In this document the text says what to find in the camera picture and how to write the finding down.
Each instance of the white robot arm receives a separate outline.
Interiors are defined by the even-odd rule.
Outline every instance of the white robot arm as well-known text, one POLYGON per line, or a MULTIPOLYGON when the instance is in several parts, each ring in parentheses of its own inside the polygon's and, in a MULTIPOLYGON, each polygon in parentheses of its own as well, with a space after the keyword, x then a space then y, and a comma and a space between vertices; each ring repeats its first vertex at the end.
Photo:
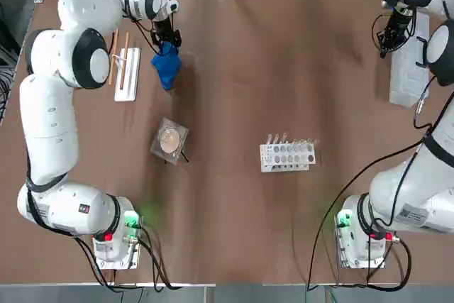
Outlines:
MULTIPOLYGON (((398 16, 417 9, 438 15, 454 13, 454 0, 384 1, 398 16)), ((389 20, 388 33, 406 29, 405 24, 399 27, 402 21, 395 18, 389 20)), ((425 43, 423 60, 439 85, 454 83, 454 20, 450 17, 425 43)), ((385 238, 390 238, 391 231, 454 233, 452 98, 411 158, 377 174, 368 194, 354 195, 344 202, 336 219, 343 267, 376 268, 383 260, 385 238)))
POLYGON ((120 26, 123 11, 152 20, 159 41, 179 46, 170 24, 177 9, 175 0, 59 0, 61 29, 33 32, 26 41, 29 76, 21 83, 20 104, 28 173, 18 210, 51 231, 93 235, 94 254, 105 263, 132 258, 124 240, 139 228, 138 215, 124 197, 67 180, 79 157, 72 94, 104 85, 110 62, 103 35, 120 26))

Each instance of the green indicator light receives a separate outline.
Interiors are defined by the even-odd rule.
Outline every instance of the green indicator light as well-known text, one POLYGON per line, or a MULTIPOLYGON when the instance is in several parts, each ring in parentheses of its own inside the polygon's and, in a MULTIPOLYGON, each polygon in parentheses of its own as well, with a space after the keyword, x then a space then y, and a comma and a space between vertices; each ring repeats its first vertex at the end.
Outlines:
POLYGON ((134 211, 126 211, 125 226, 131 228, 139 228, 139 215, 134 211))

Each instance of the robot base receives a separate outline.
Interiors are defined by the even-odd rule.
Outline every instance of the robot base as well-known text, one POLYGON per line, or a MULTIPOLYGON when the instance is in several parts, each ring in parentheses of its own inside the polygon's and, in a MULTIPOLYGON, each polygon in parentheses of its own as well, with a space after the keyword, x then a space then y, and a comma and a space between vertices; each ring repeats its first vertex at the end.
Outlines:
MULTIPOLYGON (((367 260, 358 260, 358 259, 352 259, 349 260, 347 257, 347 248, 351 248, 350 244, 348 243, 348 239, 351 238, 349 235, 350 233, 348 231, 345 231, 343 233, 343 229, 346 228, 336 228, 335 230, 335 248, 336 248, 336 255, 337 259, 339 262, 339 265, 343 269, 367 269, 367 260)), ((382 263, 383 257, 377 258, 374 260, 370 261, 370 268, 375 269, 378 268, 378 265, 382 263)))
POLYGON ((340 266, 352 269, 384 267, 385 240, 377 241, 369 238, 361 229, 357 217, 358 200, 359 196, 357 195, 348 197, 343 209, 334 218, 336 226, 336 254, 338 255, 340 266))
POLYGON ((120 204, 120 221, 110 241, 93 238, 96 262, 101 270, 136 269, 139 261, 141 221, 133 205, 124 197, 117 197, 120 204))

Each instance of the floor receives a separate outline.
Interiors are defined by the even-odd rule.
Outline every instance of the floor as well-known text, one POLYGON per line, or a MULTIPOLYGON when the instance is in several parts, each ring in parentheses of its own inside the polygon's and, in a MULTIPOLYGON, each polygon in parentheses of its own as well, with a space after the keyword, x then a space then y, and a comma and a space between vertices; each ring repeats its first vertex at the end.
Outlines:
MULTIPOLYGON (((123 303, 138 303, 141 290, 124 294, 123 303)), ((337 303, 427 303, 452 302, 454 287, 435 287, 412 285, 400 292, 373 292, 362 289, 334 290, 337 303)), ((114 294, 102 287, 78 286, 35 286, 35 287, 0 287, 0 303, 121 303, 121 294, 114 294)), ((304 287, 302 286, 266 286, 261 285, 221 285, 209 288, 186 288, 176 292, 167 290, 157 294, 153 289, 143 291, 141 303, 302 303, 304 287)), ((310 293, 307 303, 324 303, 323 288, 310 293)))

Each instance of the chopstick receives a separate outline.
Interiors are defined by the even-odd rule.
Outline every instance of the chopstick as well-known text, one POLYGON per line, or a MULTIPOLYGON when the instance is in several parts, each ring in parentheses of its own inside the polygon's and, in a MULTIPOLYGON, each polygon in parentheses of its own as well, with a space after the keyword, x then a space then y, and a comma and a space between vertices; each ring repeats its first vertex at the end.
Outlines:
POLYGON ((128 61, 128 46, 129 46, 129 32, 126 32, 125 53, 123 56, 124 60, 122 60, 122 63, 121 63, 120 90, 123 90, 123 85, 125 83, 126 62, 128 61))

